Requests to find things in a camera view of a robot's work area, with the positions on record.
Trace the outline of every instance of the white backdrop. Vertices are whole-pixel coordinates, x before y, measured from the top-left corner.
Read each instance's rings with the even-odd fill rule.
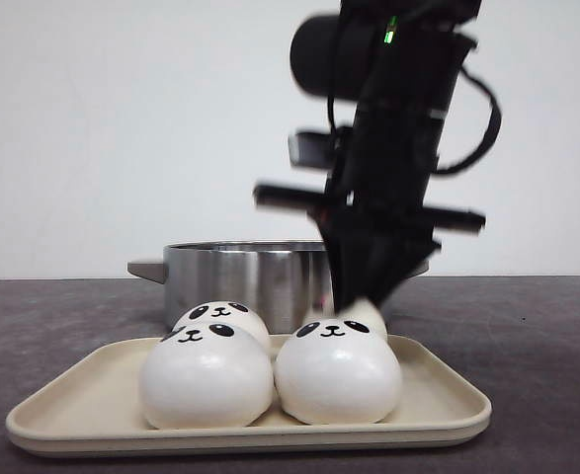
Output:
[[[258,179],[321,186],[286,137],[325,125],[293,84],[291,37],[335,0],[0,0],[0,278],[123,277],[165,244],[316,238],[256,210]],[[434,275],[580,275],[580,2],[484,0],[467,60],[498,94],[497,146],[427,203],[484,211],[440,233]],[[338,111],[351,119],[349,106]],[[478,142],[459,81],[441,145]]]

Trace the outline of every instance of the dark countertop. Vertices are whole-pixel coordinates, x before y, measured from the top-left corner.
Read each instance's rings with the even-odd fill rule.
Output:
[[[0,281],[0,473],[580,472],[580,276],[413,278],[386,310],[492,401],[491,426],[433,449],[45,459],[4,419],[94,349],[159,336],[162,287],[139,279]]]

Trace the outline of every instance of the plastic tray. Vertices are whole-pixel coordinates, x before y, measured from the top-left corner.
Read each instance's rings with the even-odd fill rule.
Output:
[[[273,336],[275,352],[287,336]],[[138,371],[157,338],[104,346],[15,407],[6,419],[19,447],[51,457],[425,447],[465,442],[489,424],[489,399],[421,344],[389,336],[403,394],[382,422],[304,425],[277,401],[245,428],[156,430],[143,420]]]

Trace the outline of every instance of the stainless steel pot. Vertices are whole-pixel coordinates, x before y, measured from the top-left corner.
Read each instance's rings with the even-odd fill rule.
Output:
[[[169,328],[197,304],[234,300],[255,310],[271,333],[290,333],[331,294],[327,254],[317,241],[170,245],[163,261],[129,262],[127,270],[164,284]]]

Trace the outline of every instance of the cat-like mouth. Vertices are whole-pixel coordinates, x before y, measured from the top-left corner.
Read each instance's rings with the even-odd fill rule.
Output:
[[[195,339],[195,334],[192,334],[191,336],[189,336],[189,339],[178,339],[178,343],[187,343],[188,341],[191,341],[192,343],[196,343],[197,341],[201,341],[203,338],[197,338]]]
[[[329,334],[322,334],[320,333],[320,336],[322,336],[323,338],[330,338],[331,336],[344,336],[347,333],[336,333],[336,330],[334,329],[333,331],[330,331]]]

